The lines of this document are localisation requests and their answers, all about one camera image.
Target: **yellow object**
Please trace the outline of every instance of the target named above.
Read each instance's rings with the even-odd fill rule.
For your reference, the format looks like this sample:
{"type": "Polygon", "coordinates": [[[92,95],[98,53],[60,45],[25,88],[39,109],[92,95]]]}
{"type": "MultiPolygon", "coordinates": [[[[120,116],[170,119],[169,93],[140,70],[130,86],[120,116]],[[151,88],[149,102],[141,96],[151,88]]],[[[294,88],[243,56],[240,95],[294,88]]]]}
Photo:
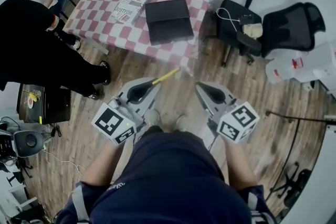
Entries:
{"type": "Polygon", "coordinates": [[[29,94],[29,97],[30,97],[34,102],[37,102],[37,97],[36,97],[36,95],[34,95],[33,93],[30,93],[30,94],[29,94]]]}
{"type": "Polygon", "coordinates": [[[152,84],[155,85],[155,84],[157,84],[157,83],[159,83],[161,81],[164,81],[165,79],[167,79],[167,78],[171,77],[172,75],[174,75],[176,72],[179,72],[179,70],[180,70],[180,67],[175,68],[174,70],[170,71],[166,75],[158,78],[157,80],[154,80],[152,84]]]}

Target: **cable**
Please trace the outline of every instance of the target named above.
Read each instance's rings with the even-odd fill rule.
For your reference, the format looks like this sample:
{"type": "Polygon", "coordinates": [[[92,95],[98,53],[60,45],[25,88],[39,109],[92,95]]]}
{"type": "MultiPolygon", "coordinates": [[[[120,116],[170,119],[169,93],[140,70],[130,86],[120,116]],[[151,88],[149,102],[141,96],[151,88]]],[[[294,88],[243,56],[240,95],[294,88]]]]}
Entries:
{"type": "Polygon", "coordinates": [[[215,143],[215,141],[216,141],[216,138],[217,138],[217,137],[215,137],[215,138],[213,139],[211,145],[208,147],[209,152],[211,151],[211,148],[212,148],[212,146],[214,145],[214,143],[215,143]]]}
{"type": "Polygon", "coordinates": [[[235,24],[233,23],[233,21],[235,21],[235,22],[240,22],[240,20],[234,20],[234,19],[231,19],[230,12],[229,12],[227,9],[225,9],[225,8],[218,8],[218,9],[216,10],[216,14],[217,14],[217,16],[218,16],[219,18],[221,18],[222,20],[229,20],[229,21],[232,23],[233,28],[234,28],[235,31],[237,32],[237,28],[235,27],[235,24]],[[228,19],[228,18],[220,17],[220,15],[218,14],[218,11],[219,11],[220,9],[223,9],[223,10],[225,10],[225,11],[227,12],[227,14],[229,15],[229,19],[228,19]]]}
{"type": "Polygon", "coordinates": [[[46,150],[42,150],[42,151],[44,151],[45,153],[48,153],[48,154],[54,156],[54,157],[55,157],[56,159],[58,159],[61,163],[71,163],[72,165],[75,165],[76,168],[77,168],[78,177],[81,177],[81,176],[82,176],[82,173],[79,171],[79,167],[81,167],[81,168],[83,168],[84,170],[86,170],[85,167],[83,167],[83,166],[81,166],[81,165],[79,165],[79,164],[75,164],[75,163],[73,163],[73,162],[71,162],[71,161],[62,161],[62,160],[60,160],[58,157],[56,157],[53,153],[50,153],[50,152],[48,152],[48,151],[46,151],[46,150]]]}
{"type": "Polygon", "coordinates": [[[62,132],[61,132],[59,125],[51,123],[50,126],[53,128],[50,134],[51,137],[54,137],[56,132],[58,134],[58,137],[62,136],[62,132]]]}
{"type": "MultiPolygon", "coordinates": [[[[1,121],[3,121],[3,119],[4,118],[8,118],[8,119],[10,119],[10,120],[12,120],[12,121],[14,121],[12,118],[10,118],[10,117],[7,117],[7,116],[5,116],[5,117],[2,117],[1,118],[1,121]]],[[[16,121],[14,121],[15,123],[16,123],[16,125],[19,127],[19,131],[21,131],[21,127],[20,127],[20,125],[16,122],[16,121]]]]}

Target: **wooden floor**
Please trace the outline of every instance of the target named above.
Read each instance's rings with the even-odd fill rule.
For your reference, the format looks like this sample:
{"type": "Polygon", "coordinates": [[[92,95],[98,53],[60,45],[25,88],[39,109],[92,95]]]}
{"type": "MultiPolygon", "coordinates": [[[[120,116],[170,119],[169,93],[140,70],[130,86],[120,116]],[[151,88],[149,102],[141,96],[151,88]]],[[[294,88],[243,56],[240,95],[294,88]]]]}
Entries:
{"type": "MultiPolygon", "coordinates": [[[[288,123],[273,115],[266,117],[265,111],[321,119],[327,113],[335,114],[336,105],[319,83],[311,92],[305,91],[295,80],[278,84],[268,83],[265,75],[266,61],[261,58],[257,58],[252,66],[248,66],[246,59],[235,52],[228,67],[222,68],[220,58],[224,49],[226,48],[217,41],[205,44],[196,63],[194,77],[183,73],[179,79],[170,78],[164,81],[161,96],[155,106],[161,113],[162,127],[166,131],[174,127],[179,115],[186,114],[189,118],[187,129],[202,137],[208,147],[213,137],[206,126],[206,115],[194,91],[195,82],[219,83],[228,87],[236,97],[247,100],[261,118],[247,145],[247,153],[260,183],[264,185],[265,196],[268,196],[283,167],[296,122],[288,123]]],[[[72,93],[71,120],[60,124],[62,137],[55,137],[47,144],[47,150],[61,160],[88,167],[105,142],[102,135],[91,126],[91,120],[101,104],[108,102],[130,80],[159,77],[174,68],[171,64],[116,47],[109,47],[109,50],[109,55],[105,56],[91,46],[82,44],[79,53],[90,63],[99,64],[101,60],[106,60],[111,65],[112,82],[107,87],[99,88],[104,91],[104,97],[99,101],[72,93]]],[[[71,72],[80,70],[74,67],[71,72]]],[[[300,124],[286,171],[293,170],[295,161],[300,162],[300,169],[313,168],[324,129],[323,123],[300,124]]],[[[131,151],[132,143],[127,141],[115,177],[121,173],[131,151]]],[[[211,153],[227,178],[224,144],[220,137],[215,141],[211,153]]],[[[26,179],[27,189],[32,196],[38,198],[52,217],[66,204],[75,183],[80,179],[77,170],[73,165],[61,163],[45,152],[29,158],[29,163],[34,169],[30,171],[33,178],[26,179]]],[[[274,215],[278,215],[284,208],[277,194],[271,195],[268,205],[274,215]]]]}

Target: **small white object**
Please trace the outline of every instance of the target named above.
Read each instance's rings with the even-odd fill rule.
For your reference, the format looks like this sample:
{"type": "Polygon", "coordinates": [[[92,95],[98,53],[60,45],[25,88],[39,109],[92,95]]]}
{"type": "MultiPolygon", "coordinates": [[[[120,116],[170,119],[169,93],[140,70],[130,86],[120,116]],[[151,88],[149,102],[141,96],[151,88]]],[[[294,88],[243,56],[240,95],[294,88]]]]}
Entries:
{"type": "Polygon", "coordinates": [[[32,109],[34,106],[34,101],[30,96],[28,96],[27,104],[30,109],[32,109]]]}
{"type": "Polygon", "coordinates": [[[101,105],[91,124],[115,145],[122,144],[137,132],[133,121],[106,103],[101,105]]]}
{"type": "Polygon", "coordinates": [[[225,139],[238,143],[254,130],[259,119],[257,112],[245,102],[220,118],[217,133],[225,139]]]}
{"type": "Polygon", "coordinates": [[[147,2],[149,0],[121,0],[112,12],[112,17],[125,24],[133,25],[147,2]]]}
{"type": "Polygon", "coordinates": [[[263,35],[262,26],[263,25],[261,23],[243,25],[243,32],[244,34],[248,35],[250,38],[256,39],[263,35]]]}

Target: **electronic device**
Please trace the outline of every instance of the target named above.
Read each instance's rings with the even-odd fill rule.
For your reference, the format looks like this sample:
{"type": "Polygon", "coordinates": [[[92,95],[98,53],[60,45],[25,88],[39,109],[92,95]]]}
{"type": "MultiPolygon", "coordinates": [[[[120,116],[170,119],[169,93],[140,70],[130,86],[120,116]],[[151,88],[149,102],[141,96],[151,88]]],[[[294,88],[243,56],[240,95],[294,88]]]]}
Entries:
{"type": "Polygon", "coordinates": [[[185,0],[145,4],[146,21],[152,45],[188,40],[194,37],[185,0]]]}
{"type": "Polygon", "coordinates": [[[41,98],[29,109],[30,120],[40,124],[50,124],[70,120],[71,91],[59,88],[34,86],[41,91],[41,98]]]}
{"type": "Polygon", "coordinates": [[[248,102],[242,103],[222,85],[197,82],[196,94],[209,113],[207,125],[215,137],[221,135],[234,143],[244,141],[260,119],[248,102]]]}
{"type": "Polygon", "coordinates": [[[104,103],[91,124],[114,144],[120,145],[146,125],[145,112],[152,107],[161,84],[156,78],[140,78],[126,83],[118,95],[104,103]]]}

